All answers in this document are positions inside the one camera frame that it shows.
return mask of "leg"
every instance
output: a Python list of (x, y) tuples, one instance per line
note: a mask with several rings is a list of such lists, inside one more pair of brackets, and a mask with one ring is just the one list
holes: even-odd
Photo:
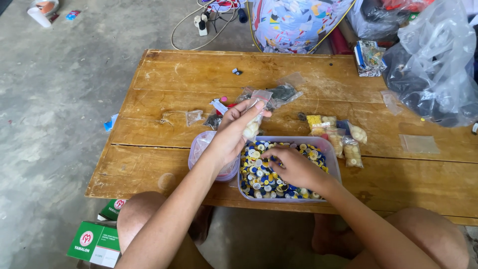
[[(468, 251), (465, 239), (457, 226), (446, 218), (423, 208), (407, 208), (385, 218), (395, 226), (443, 269), (466, 269)], [(341, 250), (334, 244), (335, 254), (347, 253), (355, 257), (347, 268), (378, 268), (371, 254), (364, 249), (352, 231), (338, 234), (331, 232), (331, 238), (341, 243)], [(314, 232), (314, 239), (319, 237)]]
[[(134, 195), (119, 212), (117, 228), (119, 246), (123, 253), (166, 198), (155, 192), (147, 191)], [(197, 250), (191, 237), (186, 234), (169, 268), (208, 268), (212, 267)]]

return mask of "right hand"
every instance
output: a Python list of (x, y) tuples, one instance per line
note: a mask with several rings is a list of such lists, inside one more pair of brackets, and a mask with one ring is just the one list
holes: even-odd
[(335, 180), (319, 166), (302, 156), (295, 148), (277, 145), (261, 155), (262, 158), (269, 158), (270, 156), (277, 156), (285, 166), (283, 168), (276, 162), (270, 161), (269, 166), (272, 167), (274, 172), (282, 180), (296, 187), (307, 188), (322, 195), (323, 184)]

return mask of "transparent plastic container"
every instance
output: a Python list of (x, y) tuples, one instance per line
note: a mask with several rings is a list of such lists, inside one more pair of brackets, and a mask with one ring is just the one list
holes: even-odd
[[(264, 140), (269, 142), (283, 142), (283, 143), (295, 143), (300, 144), (309, 144), (320, 148), (320, 152), (326, 157), (326, 165), (328, 167), (328, 172), (333, 176), (337, 181), (342, 184), (342, 179), (340, 177), (340, 170), (338, 168), (337, 157), (335, 155), (334, 147), (330, 144), (329, 141), (321, 137), (316, 136), (257, 136), (257, 141)], [(237, 171), (238, 186), (240, 186), (241, 174), (240, 171)], [(320, 199), (293, 199), (293, 198), (253, 198), (245, 195), (240, 188), (239, 192), (250, 201), (255, 202), (283, 202), (283, 203), (306, 203), (306, 202), (327, 202), (326, 200)]]
[[(194, 159), (194, 148), (196, 147), (196, 143), (199, 139), (205, 138), (207, 133), (208, 133), (208, 131), (198, 134), (194, 138), (194, 140), (191, 144), (191, 150), (189, 150), (189, 158), (187, 160), (187, 165), (189, 166), (189, 170), (191, 170), (191, 168), (193, 168), (193, 166), (194, 166), (192, 160)], [(240, 164), (239, 156), (237, 156), (236, 157), (236, 163), (234, 164), (234, 167), (232, 169), (230, 169), (229, 171), (225, 171), (222, 174), (219, 174), (216, 177), (215, 182), (229, 182), (229, 181), (231, 181), (234, 178), (234, 176), (239, 172), (239, 164)]]

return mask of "small box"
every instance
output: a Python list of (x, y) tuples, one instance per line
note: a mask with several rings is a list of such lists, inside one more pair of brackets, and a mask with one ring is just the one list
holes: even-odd
[(114, 226), (83, 221), (66, 255), (113, 268), (120, 257), (119, 246), (118, 231)]
[(359, 77), (379, 77), (382, 72), (387, 68), (385, 61), (381, 59), (376, 66), (370, 67), (365, 64), (363, 59), (363, 52), (365, 47), (375, 46), (377, 42), (375, 41), (357, 41), (357, 46), (354, 47), (355, 59), (357, 62), (358, 76)]
[(126, 203), (125, 199), (111, 200), (98, 214), (99, 221), (116, 221), (121, 208)]

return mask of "foot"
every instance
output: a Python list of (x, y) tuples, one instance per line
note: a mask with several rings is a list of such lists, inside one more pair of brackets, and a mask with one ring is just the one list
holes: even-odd
[(315, 228), (312, 236), (312, 249), (320, 255), (333, 254), (347, 256), (347, 251), (341, 246), (339, 237), (341, 232), (333, 229), (334, 215), (314, 214)]
[(212, 209), (210, 205), (201, 205), (194, 216), (191, 226), (187, 231), (196, 246), (200, 246), (206, 241), (211, 225)]

